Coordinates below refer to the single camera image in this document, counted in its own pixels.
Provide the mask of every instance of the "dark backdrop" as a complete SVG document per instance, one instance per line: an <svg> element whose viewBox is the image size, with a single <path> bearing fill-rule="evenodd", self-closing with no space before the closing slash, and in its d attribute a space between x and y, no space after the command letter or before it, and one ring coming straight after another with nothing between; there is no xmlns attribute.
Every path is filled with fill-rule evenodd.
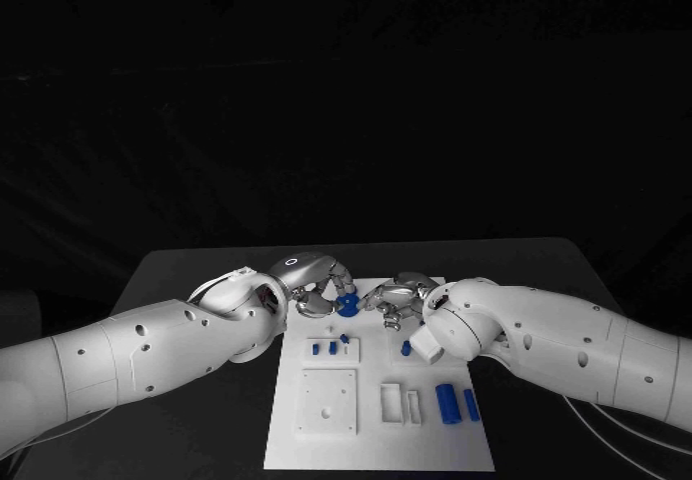
<svg viewBox="0 0 692 480"><path fill-rule="evenodd" d="M0 19L0 288L58 326L156 249L531 236L577 243L632 316L691 320L685 2L6 1Z"/></svg>

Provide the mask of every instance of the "black table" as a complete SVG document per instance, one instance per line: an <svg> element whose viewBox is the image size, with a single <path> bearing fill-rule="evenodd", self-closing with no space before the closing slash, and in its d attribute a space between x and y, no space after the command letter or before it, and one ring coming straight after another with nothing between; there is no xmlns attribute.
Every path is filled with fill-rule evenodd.
<svg viewBox="0 0 692 480"><path fill-rule="evenodd" d="M267 271L283 257L310 250L333 255L355 278L391 277L399 271L444 276L447 281L482 276L620 310L575 245L561 238L536 238L156 251L140 264L113 313L172 298L186 300L205 281L231 270L249 266ZM213 375L118 407L87 428L36 445L17 480L306 479L327 475L349 480L650 478L598 442L562 398L516 379L483 357L470 363L470 372L497 473L264 471L281 340L249 363L226 362ZM594 419L591 407L577 405ZM647 453L642 463L666 472L660 465L669 458L652 454L647 443L616 432L603 419L598 427L608 429L607 438L637 461L637 455Z"/></svg>

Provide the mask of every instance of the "blue object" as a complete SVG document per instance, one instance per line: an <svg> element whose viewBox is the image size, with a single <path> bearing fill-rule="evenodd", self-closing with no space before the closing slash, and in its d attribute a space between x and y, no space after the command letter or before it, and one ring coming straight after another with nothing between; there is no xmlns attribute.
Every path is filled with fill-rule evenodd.
<svg viewBox="0 0 692 480"><path fill-rule="evenodd" d="M440 403L440 413L443 415L443 423L446 425L461 423L461 414L459 413L454 387L448 383L443 383L435 387L435 392L437 402Z"/></svg>
<svg viewBox="0 0 692 480"><path fill-rule="evenodd" d="M411 342L408 340L404 341L404 346L401 347L401 354L405 357L411 355Z"/></svg>
<svg viewBox="0 0 692 480"><path fill-rule="evenodd" d="M353 293L348 293L342 297L336 297L336 301L343 305L343 308L336 312L342 317L355 317L358 315L358 288L353 290Z"/></svg>
<svg viewBox="0 0 692 480"><path fill-rule="evenodd" d="M476 400L473 399L473 390L467 388L464 390L466 406L469 407L469 416L472 417L472 422L480 420L479 408L476 407Z"/></svg>

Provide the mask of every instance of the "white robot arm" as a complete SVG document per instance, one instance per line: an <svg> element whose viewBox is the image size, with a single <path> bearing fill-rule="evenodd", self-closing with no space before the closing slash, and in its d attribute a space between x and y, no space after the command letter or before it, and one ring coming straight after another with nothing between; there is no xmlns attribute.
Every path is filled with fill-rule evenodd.
<svg viewBox="0 0 692 480"><path fill-rule="evenodd" d="M399 274L359 308L376 307L395 328L411 298L421 300L411 346L428 363L444 352L489 356L552 392L692 432L692 340L568 295L484 278L430 286L415 275Z"/></svg>
<svg viewBox="0 0 692 480"><path fill-rule="evenodd" d="M340 295L355 292L343 265L301 253L268 275L245 267L212 280L189 302L147 305L0 349L0 459L65 422L169 392L226 360L255 358L286 331L291 298L310 317L343 308L320 296L330 280Z"/></svg>

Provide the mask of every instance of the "white platform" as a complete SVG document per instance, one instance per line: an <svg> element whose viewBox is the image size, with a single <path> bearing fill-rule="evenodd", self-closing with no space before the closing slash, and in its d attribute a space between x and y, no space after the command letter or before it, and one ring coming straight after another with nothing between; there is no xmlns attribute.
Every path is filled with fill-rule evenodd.
<svg viewBox="0 0 692 480"><path fill-rule="evenodd" d="M443 278L434 279L438 283L444 283ZM355 280L359 296L365 295L385 280L385 278ZM336 297L332 285L324 297ZM382 315L376 310L362 311L352 318L335 314L323 319L310 319L299 315L291 304L264 468L268 470L495 471L483 421L472 422L464 402L463 391L466 388L473 388L466 362L446 358L446 354L435 365L425 366L422 360L417 359L415 352L411 352L411 357L402 357L404 360L399 361L398 356L391 352L401 355L402 340L408 332L415 331L417 320L407 319L405 327L398 333L391 329L385 330L382 322ZM333 327L329 335L324 333L327 326ZM342 346L339 340L342 333L359 339L359 363L350 361L346 364L335 364L336 359L332 359L330 363L329 351L324 351L322 346L319 357L324 358L326 362L316 362L316 359L306 354L309 348L306 340L333 338ZM320 420L319 415L326 407L330 407L329 419L337 414L333 405L324 405L324 408L319 408L317 405L309 407L304 405L303 370L329 369L355 372L355 376L350 377L356 382L355 435L350 431L349 434L316 433L314 428L319 426L311 427L310 434L299 433L299 423L306 421L306 415L311 415L310 421ZM440 416L435 386L441 383L454 385L463 418L463 422L456 425L444 425ZM401 386L401 401L407 413L404 425L382 424L381 384ZM422 421L422 425L415 428L410 428L407 392L411 390L418 392ZM482 405L479 405L479 413L483 417ZM348 418L348 412L342 412L336 418Z"/></svg>

